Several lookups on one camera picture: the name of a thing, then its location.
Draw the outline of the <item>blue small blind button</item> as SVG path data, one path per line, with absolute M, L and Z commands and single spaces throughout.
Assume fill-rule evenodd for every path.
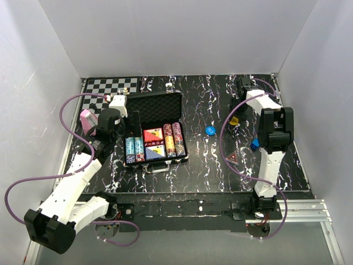
M 206 133 L 208 136 L 213 136 L 213 135 L 216 134 L 216 129 L 215 129 L 215 127 L 213 127 L 213 126 L 207 126 L 207 127 L 205 128 L 205 133 Z

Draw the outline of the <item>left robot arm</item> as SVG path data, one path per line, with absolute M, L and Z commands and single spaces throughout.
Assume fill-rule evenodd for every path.
M 24 215 L 24 224 L 32 241 L 58 254 L 65 253 L 76 234 L 89 224 L 137 227 L 124 219 L 117 198 L 105 192 L 95 193 L 87 202 L 75 206 L 92 177 L 115 150 L 116 141 L 126 131 L 126 108 L 106 108 L 98 122 L 84 137 L 66 176 L 50 196 L 36 209 Z

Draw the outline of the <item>triangular all-in button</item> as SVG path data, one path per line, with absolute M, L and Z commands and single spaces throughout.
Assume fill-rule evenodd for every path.
M 233 165 L 239 165 L 237 153 L 234 151 L 226 156 L 225 161 Z

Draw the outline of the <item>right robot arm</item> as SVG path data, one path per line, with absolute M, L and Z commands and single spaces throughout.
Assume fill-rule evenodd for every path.
M 231 99 L 228 121 L 242 121 L 249 107 L 259 115 L 257 139 L 261 152 L 258 180 L 254 186 L 248 211 L 255 219 L 262 219 L 275 211 L 280 165 L 294 140 L 293 109 L 276 103 L 268 93 L 256 86 L 249 76 L 236 82 L 237 96 Z

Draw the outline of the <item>blue playing card deck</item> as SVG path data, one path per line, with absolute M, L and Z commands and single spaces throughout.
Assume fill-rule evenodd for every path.
M 149 146 L 145 148 L 146 160 L 157 160 L 166 157 L 164 145 Z

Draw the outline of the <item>red playing card deck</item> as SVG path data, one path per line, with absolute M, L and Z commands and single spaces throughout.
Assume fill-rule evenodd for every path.
M 153 128 L 143 131 L 144 142 L 155 142 L 164 139 L 162 128 Z

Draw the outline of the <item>yellow big blind button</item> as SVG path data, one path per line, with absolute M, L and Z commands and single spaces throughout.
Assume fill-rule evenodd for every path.
M 240 126 L 239 119 L 235 116 L 233 116 L 228 122 L 231 126 L 234 126 L 234 127 Z

